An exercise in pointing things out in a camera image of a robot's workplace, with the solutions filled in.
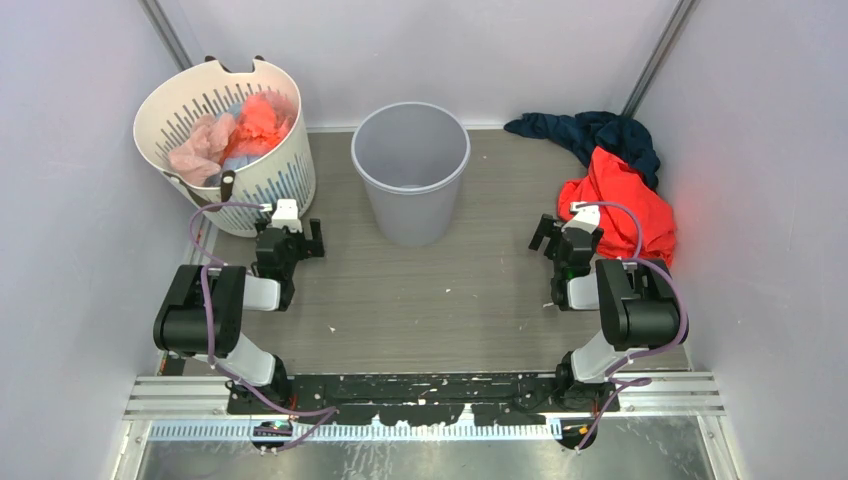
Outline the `red plastic trash bag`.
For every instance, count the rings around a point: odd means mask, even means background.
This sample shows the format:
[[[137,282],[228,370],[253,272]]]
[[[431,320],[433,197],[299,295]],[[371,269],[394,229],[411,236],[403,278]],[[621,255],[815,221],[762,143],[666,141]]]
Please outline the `red plastic trash bag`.
[[[222,158],[268,154],[287,138],[298,113],[298,108],[277,92],[267,90],[249,96],[241,106]]]

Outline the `grey plastic trash bin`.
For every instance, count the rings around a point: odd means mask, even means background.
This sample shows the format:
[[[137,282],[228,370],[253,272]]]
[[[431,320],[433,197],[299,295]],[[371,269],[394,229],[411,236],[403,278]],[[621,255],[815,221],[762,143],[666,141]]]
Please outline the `grey plastic trash bin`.
[[[442,238],[452,220],[471,141],[448,110],[400,102],[367,116],[354,131],[351,159],[378,228],[409,247]]]

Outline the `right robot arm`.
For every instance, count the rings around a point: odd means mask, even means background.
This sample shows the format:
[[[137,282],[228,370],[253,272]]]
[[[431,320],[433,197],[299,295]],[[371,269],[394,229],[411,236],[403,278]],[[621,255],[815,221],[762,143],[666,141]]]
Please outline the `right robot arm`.
[[[688,333],[665,262],[598,259],[602,236],[595,210],[566,222],[544,214],[528,245],[552,263],[552,303],[600,317],[599,331],[556,367],[550,399],[565,410],[601,406],[627,385],[615,374],[635,355],[683,341]]]

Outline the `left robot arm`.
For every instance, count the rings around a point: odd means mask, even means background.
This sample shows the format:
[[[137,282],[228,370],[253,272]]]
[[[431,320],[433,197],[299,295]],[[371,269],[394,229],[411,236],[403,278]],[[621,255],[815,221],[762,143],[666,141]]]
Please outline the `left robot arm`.
[[[325,255],[322,225],[309,231],[258,224],[250,266],[181,265],[153,324],[162,351],[195,358],[229,380],[236,400],[277,413],[292,406],[292,384],[282,359],[261,349],[242,331],[247,310],[286,311],[296,288],[299,262]]]

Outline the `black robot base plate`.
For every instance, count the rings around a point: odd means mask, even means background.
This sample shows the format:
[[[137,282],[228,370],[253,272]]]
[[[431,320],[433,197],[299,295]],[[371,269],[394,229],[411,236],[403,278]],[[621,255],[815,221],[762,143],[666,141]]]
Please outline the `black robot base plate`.
[[[550,415],[594,416],[610,400],[610,383],[583,384],[565,371],[547,373],[441,373],[298,375],[248,389],[229,380],[233,415],[293,410],[314,425],[325,409],[329,424],[449,426],[463,413],[478,427],[541,425]]]

